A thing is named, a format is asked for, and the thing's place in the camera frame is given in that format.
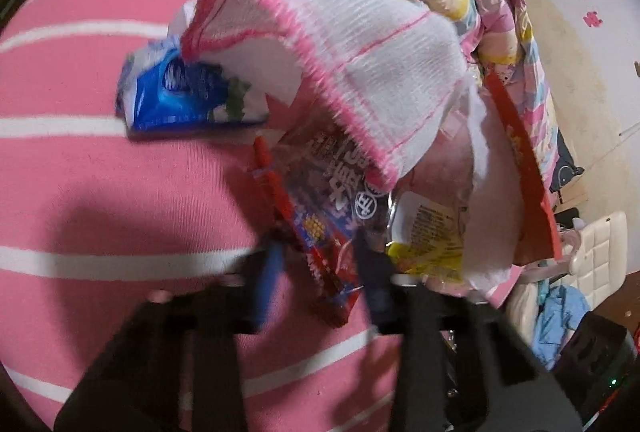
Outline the red paper packet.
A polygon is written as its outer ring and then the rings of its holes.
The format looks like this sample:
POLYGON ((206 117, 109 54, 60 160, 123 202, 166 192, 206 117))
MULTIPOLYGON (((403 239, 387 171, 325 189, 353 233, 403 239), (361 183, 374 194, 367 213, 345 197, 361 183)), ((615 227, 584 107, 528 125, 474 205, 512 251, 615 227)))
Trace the red paper packet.
POLYGON ((506 87, 495 73, 485 76, 484 86, 494 101, 506 136, 512 145, 523 200, 523 218, 514 263, 524 267, 544 259, 560 259, 562 247, 537 159, 528 133, 506 87))

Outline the yellow snack wrapper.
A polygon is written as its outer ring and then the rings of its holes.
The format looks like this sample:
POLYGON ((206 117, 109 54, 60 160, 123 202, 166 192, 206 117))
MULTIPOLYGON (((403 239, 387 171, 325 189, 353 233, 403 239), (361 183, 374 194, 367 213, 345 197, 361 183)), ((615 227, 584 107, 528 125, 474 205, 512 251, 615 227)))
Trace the yellow snack wrapper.
POLYGON ((462 241, 454 211, 414 192, 402 193, 385 252, 402 273, 462 284, 462 241))

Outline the red dark snack wrapper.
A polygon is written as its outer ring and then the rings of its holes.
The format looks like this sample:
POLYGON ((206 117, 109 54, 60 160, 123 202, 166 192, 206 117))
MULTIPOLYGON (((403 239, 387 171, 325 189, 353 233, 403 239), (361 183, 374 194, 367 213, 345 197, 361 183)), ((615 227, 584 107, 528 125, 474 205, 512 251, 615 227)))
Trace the red dark snack wrapper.
POLYGON ((369 158, 329 116, 253 148, 254 178, 317 285, 312 311, 344 326, 361 290, 352 240, 359 229, 385 237, 392 197, 367 181, 369 158))

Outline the blue tissue pack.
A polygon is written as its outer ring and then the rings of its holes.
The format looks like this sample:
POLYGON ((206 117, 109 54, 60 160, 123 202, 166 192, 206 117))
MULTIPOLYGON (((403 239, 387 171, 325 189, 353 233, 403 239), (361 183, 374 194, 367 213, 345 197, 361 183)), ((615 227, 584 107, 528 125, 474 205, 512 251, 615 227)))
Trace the blue tissue pack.
POLYGON ((186 62, 176 36, 151 41, 126 56, 115 111, 134 133, 257 126, 269 118, 262 91, 218 64, 186 62))

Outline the white pink-edged cloth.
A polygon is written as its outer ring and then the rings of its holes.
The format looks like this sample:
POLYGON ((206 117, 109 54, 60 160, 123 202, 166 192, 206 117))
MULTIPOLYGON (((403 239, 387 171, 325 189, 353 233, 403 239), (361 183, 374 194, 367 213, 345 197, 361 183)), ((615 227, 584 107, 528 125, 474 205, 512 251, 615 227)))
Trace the white pink-edged cloth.
POLYGON ((452 23, 409 0, 198 0, 180 49, 285 105, 314 91, 383 191, 416 166, 474 84, 452 23))

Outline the white tissue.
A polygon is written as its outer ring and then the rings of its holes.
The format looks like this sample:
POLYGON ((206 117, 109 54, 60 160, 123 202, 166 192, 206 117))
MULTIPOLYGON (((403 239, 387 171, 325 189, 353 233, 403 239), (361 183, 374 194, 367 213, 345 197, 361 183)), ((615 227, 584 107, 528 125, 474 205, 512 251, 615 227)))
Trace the white tissue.
POLYGON ((523 218, 512 145, 490 95, 470 78, 402 99, 398 125, 412 170, 397 184, 395 204, 414 192, 454 211, 461 237, 462 284, 431 278, 445 293, 494 289, 510 275, 523 218))

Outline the blue cloth on chair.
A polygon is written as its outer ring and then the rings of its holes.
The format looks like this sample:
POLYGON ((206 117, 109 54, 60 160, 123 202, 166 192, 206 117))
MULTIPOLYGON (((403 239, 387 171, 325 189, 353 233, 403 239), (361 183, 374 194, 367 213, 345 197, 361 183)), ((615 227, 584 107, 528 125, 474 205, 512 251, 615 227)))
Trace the blue cloth on chair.
POLYGON ((551 370, 558 360, 568 337, 577 330, 582 318, 590 311, 584 294, 573 286, 551 287, 544 282, 538 289, 532 351, 539 362, 551 370))

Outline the cream leather office chair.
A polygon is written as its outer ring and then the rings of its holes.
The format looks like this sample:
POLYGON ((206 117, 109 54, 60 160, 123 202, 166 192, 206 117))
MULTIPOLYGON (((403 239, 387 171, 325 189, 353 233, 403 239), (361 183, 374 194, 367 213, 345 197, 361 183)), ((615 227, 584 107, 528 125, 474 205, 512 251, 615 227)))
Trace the cream leather office chair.
POLYGON ((533 342, 542 282, 576 288, 589 308, 595 309, 622 287, 627 275, 627 217, 623 211, 605 215, 581 230, 563 232, 561 243, 562 259, 528 264, 506 298, 506 317, 527 344, 533 342))

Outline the pink striped bed mattress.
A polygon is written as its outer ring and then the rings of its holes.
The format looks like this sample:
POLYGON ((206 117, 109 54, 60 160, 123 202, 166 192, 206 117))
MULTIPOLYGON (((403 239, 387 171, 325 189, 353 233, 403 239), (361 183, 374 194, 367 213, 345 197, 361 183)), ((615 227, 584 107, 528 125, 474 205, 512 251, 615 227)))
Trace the pink striped bed mattress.
POLYGON ((205 287, 269 224, 248 137, 115 115, 122 61, 187 1, 26 0, 1 35, 1 362, 46 426, 148 293, 205 287))

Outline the dark blue pillow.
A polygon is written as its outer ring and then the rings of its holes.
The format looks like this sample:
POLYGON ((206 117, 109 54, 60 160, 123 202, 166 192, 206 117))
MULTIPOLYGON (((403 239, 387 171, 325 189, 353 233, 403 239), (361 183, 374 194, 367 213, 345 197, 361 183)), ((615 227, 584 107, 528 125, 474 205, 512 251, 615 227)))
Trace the dark blue pillow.
POLYGON ((550 191, 552 193, 559 192, 562 187, 566 186, 574 178, 579 177, 585 172, 585 168, 577 166, 570 150, 568 149, 561 131, 558 132, 558 160, 552 173, 550 191))

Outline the pink bear wall sticker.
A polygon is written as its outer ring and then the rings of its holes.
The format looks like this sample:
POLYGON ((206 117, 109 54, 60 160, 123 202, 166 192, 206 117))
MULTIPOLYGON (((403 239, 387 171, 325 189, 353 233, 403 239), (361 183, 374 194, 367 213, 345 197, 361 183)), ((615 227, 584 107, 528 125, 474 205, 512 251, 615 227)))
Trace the pink bear wall sticker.
POLYGON ((603 24, 602 18, 596 11, 589 11, 584 15, 584 22, 588 27, 600 27, 603 24))

